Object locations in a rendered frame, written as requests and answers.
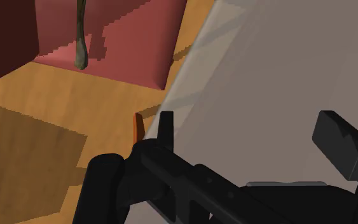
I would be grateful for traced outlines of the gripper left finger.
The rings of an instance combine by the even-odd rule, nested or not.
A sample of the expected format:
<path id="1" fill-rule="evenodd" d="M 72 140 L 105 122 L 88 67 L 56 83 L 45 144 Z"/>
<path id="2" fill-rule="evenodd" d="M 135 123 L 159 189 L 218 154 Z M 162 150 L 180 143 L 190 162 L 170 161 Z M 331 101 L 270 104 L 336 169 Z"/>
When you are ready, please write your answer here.
<path id="1" fill-rule="evenodd" d="M 158 134 L 128 158 L 92 158 L 72 224 L 125 224 L 130 206 L 147 202 L 169 224 L 291 224 L 208 167 L 173 152 L 174 114 L 162 111 Z"/>

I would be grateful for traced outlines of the olive brown club-shaped rod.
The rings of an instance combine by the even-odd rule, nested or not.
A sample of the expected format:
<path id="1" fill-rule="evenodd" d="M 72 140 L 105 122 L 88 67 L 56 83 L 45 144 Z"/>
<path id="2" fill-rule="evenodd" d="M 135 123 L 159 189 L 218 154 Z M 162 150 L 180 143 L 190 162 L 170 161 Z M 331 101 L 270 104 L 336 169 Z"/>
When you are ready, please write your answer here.
<path id="1" fill-rule="evenodd" d="M 76 54 L 74 65 L 76 68 L 83 70 L 88 66 L 88 50 L 84 32 L 86 0 L 77 0 L 76 7 Z"/>

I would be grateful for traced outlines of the grey table with orange legs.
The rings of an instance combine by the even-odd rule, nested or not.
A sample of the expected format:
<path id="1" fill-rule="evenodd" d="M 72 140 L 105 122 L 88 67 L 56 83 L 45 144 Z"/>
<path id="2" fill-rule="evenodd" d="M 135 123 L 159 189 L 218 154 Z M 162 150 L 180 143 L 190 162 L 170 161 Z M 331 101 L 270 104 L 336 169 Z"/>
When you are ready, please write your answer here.
<path id="1" fill-rule="evenodd" d="M 291 224 L 353 224 L 357 181 L 312 141 L 320 111 L 358 130 L 358 0 L 215 0 L 145 139 L 174 114 L 173 152 Z M 128 224 L 169 224 L 147 202 Z"/>

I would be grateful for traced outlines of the red robot stand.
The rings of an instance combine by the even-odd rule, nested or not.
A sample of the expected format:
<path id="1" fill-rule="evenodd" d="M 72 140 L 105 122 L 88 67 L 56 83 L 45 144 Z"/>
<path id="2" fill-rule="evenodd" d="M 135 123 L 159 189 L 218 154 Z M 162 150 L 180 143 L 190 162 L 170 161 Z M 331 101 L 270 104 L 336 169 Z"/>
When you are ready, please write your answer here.
<path id="1" fill-rule="evenodd" d="M 162 90 L 187 0 L 0 0 L 0 78 L 29 63 Z"/>

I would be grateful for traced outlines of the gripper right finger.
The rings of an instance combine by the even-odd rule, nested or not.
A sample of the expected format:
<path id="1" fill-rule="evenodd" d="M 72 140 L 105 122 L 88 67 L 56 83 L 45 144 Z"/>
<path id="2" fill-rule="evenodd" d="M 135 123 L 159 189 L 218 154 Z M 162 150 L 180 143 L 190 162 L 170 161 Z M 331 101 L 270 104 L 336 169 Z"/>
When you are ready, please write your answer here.
<path id="1" fill-rule="evenodd" d="M 358 130 L 331 110 L 319 112 L 313 143 L 347 181 L 358 182 Z M 358 198 L 358 185 L 355 190 Z M 358 204 L 353 224 L 358 224 Z"/>

